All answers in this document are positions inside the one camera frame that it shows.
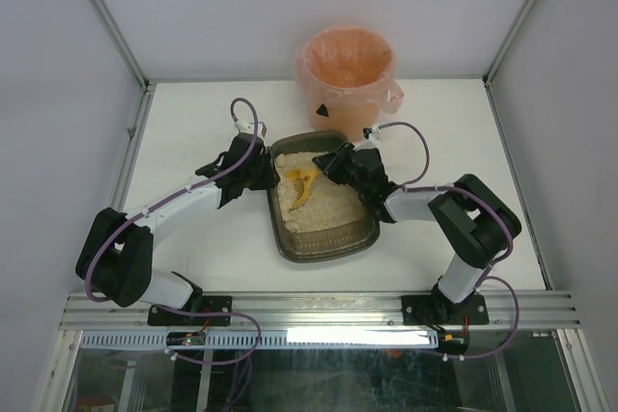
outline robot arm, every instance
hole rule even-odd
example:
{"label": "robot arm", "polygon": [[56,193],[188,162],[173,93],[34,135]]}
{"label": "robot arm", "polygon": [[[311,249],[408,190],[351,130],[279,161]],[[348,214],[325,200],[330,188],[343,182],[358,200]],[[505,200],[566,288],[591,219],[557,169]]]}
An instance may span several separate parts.
{"label": "robot arm", "polygon": [[240,166],[216,182],[207,183],[207,179],[240,160],[249,149],[251,138],[251,134],[239,133],[230,148],[214,162],[198,169],[190,182],[150,206],[127,212],[111,207],[101,211],[77,262],[77,275],[86,280],[88,268],[103,243],[126,223],[127,218],[141,215],[101,255],[92,276],[93,289],[121,307],[138,300],[176,309],[191,310],[193,304],[199,306],[202,289],[180,274],[153,269],[153,251],[184,224],[227,205],[245,188],[266,190],[277,184],[270,152],[259,138]]}
{"label": "robot arm", "polygon": [[452,185],[408,190],[388,179],[378,148],[365,147],[344,144],[336,152],[317,156],[314,163],[329,179],[354,188],[363,205],[382,222],[437,222],[455,256],[435,284],[432,296],[438,312],[452,312],[472,294],[496,255],[509,245],[509,238],[521,232],[519,219],[471,174]]}

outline white wall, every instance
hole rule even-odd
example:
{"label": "white wall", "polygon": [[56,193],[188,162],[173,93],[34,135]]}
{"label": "white wall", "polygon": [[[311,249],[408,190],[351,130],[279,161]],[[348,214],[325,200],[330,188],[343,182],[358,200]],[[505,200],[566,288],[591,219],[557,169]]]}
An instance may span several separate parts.
{"label": "white wall", "polygon": [[618,0],[541,0],[494,81],[532,221],[618,408]]}
{"label": "white wall", "polygon": [[295,48],[332,23],[382,31],[399,74],[476,76],[523,0],[106,0],[152,78],[281,78]]}
{"label": "white wall", "polygon": [[0,12],[0,409],[25,411],[138,93],[87,0]]}

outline table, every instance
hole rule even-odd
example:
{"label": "table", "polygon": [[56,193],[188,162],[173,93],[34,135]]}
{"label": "table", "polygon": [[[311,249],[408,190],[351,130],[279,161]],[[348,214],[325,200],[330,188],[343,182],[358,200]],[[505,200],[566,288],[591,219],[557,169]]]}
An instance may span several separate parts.
{"label": "table", "polygon": [[[484,181],[520,218],[523,213],[481,80],[400,80],[406,94],[395,115],[425,134],[432,165],[423,185],[464,173]],[[236,130],[229,115],[236,96],[251,100],[268,127],[267,143],[312,130],[293,81],[166,83],[156,86],[138,152],[126,209],[149,205],[184,184],[195,169],[227,150]],[[250,113],[239,105],[239,116]],[[381,153],[395,181],[412,179],[424,154],[404,127],[384,130]],[[430,289],[453,250],[436,224],[382,224],[369,250],[336,261],[292,263],[277,252],[265,192],[245,192],[222,209],[196,219],[154,251],[154,266],[178,271],[211,291],[407,291]],[[516,289],[545,289],[525,228],[515,252],[494,270]],[[487,282],[487,288],[499,284]]]}

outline yellow scoop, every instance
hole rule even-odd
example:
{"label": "yellow scoop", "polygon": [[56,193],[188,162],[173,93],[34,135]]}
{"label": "yellow scoop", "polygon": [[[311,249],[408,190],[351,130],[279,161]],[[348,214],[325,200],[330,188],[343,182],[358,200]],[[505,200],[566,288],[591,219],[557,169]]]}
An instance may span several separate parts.
{"label": "yellow scoop", "polygon": [[305,204],[309,195],[311,195],[311,185],[321,172],[320,168],[314,167],[310,169],[292,169],[286,173],[286,178],[294,183],[296,194],[298,194],[298,198],[292,204],[291,209],[296,209]]}

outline glass panel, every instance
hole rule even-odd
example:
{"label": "glass panel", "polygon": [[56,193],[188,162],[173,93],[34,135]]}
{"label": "glass panel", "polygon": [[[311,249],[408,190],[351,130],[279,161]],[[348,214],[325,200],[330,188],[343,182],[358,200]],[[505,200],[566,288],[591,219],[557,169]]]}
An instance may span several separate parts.
{"label": "glass panel", "polygon": [[[496,347],[504,337],[473,332],[470,352]],[[183,354],[216,361],[239,355]],[[202,368],[171,362],[160,351],[82,349],[74,379],[66,411],[578,410],[550,332],[520,332],[501,354],[464,362],[414,350],[273,349],[256,351],[250,365]]]}

